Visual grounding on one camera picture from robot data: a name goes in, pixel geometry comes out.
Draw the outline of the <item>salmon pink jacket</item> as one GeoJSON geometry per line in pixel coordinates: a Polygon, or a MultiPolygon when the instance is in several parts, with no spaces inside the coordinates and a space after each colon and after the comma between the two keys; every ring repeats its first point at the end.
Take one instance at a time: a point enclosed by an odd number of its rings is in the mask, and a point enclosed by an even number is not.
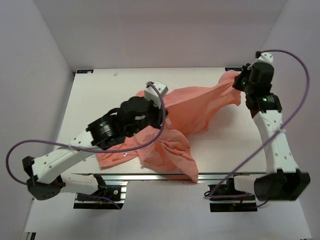
{"type": "Polygon", "coordinates": [[[165,127],[152,144],[128,153],[123,150],[152,140],[159,130],[151,126],[125,142],[112,147],[113,153],[97,154],[102,169],[124,164],[139,158],[141,164],[159,173],[181,172],[193,182],[198,181],[198,167],[191,155],[188,137],[206,132],[213,115],[227,105],[240,105],[241,93],[233,88],[238,71],[226,71],[213,87],[190,86],[173,90],[164,97],[168,115],[165,127]]]}

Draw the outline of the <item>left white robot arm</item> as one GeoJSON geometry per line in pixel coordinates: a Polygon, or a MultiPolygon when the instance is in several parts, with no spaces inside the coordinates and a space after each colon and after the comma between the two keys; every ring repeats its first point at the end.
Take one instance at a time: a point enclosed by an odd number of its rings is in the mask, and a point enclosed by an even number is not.
{"type": "Polygon", "coordinates": [[[67,170],[97,153],[114,153],[112,147],[124,143],[146,127],[164,130],[166,109],[162,98],[156,100],[133,96],[90,123],[68,145],[22,160],[31,195],[48,200],[60,193],[77,193],[99,200],[105,196],[106,184],[99,174],[74,174],[67,170]]]}

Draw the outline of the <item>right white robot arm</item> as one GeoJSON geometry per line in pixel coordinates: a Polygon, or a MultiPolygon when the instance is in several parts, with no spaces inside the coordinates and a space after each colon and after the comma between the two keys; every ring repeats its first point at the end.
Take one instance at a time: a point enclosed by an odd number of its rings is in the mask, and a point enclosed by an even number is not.
{"type": "Polygon", "coordinates": [[[309,185],[309,173],[302,172],[294,160],[287,136],[282,129],[282,106],[271,93],[272,64],[247,64],[235,78],[234,88],[245,93],[245,104],[257,126],[266,160],[266,174],[260,177],[236,175],[225,188],[226,195],[236,200],[243,193],[260,201],[295,201],[309,185]]]}

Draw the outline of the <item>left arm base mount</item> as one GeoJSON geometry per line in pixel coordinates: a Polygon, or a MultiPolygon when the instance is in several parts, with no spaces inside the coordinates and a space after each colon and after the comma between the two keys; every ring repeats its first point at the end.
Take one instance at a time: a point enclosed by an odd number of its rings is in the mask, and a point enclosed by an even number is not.
{"type": "Polygon", "coordinates": [[[128,181],[107,175],[97,175],[97,177],[98,182],[103,183],[103,185],[91,195],[77,193],[73,208],[81,210],[121,210],[126,199],[128,181]]]}

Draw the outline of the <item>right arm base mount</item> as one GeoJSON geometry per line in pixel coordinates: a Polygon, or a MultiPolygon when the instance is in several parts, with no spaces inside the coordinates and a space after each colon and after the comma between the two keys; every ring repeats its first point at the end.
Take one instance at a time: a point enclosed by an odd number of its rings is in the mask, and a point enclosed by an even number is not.
{"type": "Polygon", "coordinates": [[[210,192],[217,185],[209,184],[208,190],[203,194],[209,199],[209,209],[211,213],[244,213],[257,212],[257,202],[254,195],[237,191],[234,186],[234,179],[229,178],[221,184],[210,197],[210,192]]]}

